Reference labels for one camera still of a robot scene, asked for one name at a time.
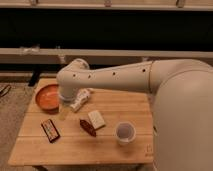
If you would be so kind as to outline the translucent amber gripper finger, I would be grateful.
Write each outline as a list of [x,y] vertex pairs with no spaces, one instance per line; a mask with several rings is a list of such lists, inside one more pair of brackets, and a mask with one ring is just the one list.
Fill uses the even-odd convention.
[[65,103],[61,103],[59,105],[59,119],[65,120],[68,112],[69,112],[69,106]]

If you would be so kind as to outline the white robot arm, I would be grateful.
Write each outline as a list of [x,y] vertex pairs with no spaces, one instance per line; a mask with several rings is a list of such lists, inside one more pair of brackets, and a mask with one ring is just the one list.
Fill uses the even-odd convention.
[[56,79],[64,101],[80,88],[153,94],[155,170],[213,171],[213,66],[176,59],[91,70],[75,59]]

